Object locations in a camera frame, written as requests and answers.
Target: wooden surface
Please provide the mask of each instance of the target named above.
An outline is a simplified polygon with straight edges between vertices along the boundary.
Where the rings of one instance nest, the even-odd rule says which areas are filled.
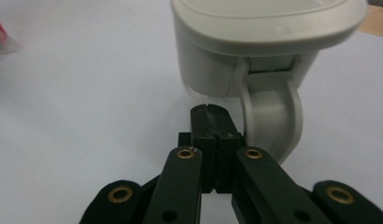
[[[369,6],[369,13],[359,31],[383,36],[383,7]]]

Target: white tabletop surface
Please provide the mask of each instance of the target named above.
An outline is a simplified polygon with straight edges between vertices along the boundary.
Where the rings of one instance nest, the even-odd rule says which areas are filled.
[[[205,99],[182,85],[168,1],[0,0],[18,51],[0,55],[0,224],[78,223],[119,179],[163,169]],[[301,186],[333,179],[383,209],[383,37],[323,50],[300,96],[302,140],[282,165]],[[201,223],[236,223],[230,197],[205,195]]]

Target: plastic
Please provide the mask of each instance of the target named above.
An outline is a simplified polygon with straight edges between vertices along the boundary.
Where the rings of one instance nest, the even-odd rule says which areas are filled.
[[[320,49],[347,39],[364,0],[172,0],[186,85],[240,97],[245,137],[282,162],[299,142],[297,88]]]

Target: brass ring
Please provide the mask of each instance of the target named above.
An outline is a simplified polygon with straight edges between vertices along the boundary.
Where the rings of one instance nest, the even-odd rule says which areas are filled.
[[[177,156],[181,159],[190,159],[194,156],[194,151],[188,148],[181,149],[177,152]]]
[[[351,204],[354,203],[354,197],[350,192],[345,189],[336,186],[330,186],[326,189],[326,194],[333,200],[338,203]]]
[[[116,196],[116,193],[121,191],[124,191],[125,195]],[[107,195],[107,199],[111,203],[125,203],[131,198],[131,196],[133,196],[133,190],[130,187],[123,185],[111,190]]]
[[[253,148],[247,149],[247,151],[245,152],[245,155],[247,155],[251,159],[259,159],[263,156],[261,151],[257,149],[253,149]]]

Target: container lid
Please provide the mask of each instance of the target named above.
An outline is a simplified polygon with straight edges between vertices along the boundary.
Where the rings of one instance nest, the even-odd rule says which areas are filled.
[[[172,0],[177,29],[195,45],[227,55],[316,51],[346,39],[365,0]]]

